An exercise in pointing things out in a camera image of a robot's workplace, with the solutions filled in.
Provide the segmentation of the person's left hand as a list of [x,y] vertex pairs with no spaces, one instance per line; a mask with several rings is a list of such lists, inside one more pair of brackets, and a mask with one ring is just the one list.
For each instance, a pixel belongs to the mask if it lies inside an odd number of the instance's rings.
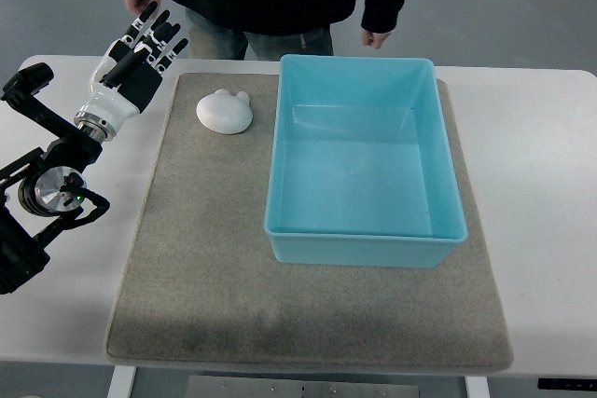
[[380,49],[391,34],[391,32],[374,33],[363,29],[361,31],[362,45],[364,47]]

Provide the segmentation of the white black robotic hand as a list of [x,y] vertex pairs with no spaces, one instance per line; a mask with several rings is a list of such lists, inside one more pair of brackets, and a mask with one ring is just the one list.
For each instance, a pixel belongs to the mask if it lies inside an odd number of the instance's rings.
[[150,2],[114,41],[90,78],[90,99],[76,113],[76,127],[102,144],[113,140],[126,120],[145,111],[163,75],[188,44],[170,12],[154,13]]

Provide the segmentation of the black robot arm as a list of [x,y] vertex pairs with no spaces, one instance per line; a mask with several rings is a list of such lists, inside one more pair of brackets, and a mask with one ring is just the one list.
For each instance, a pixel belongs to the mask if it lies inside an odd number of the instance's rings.
[[[101,144],[37,100],[54,77],[39,62],[19,70],[3,87],[1,100],[57,139],[37,147],[1,169],[1,293],[11,294],[49,262],[46,247],[65,230],[90,224],[110,208],[109,201],[86,187],[82,172],[97,160]],[[10,213],[7,190],[17,185],[21,207],[54,220],[31,236]]]

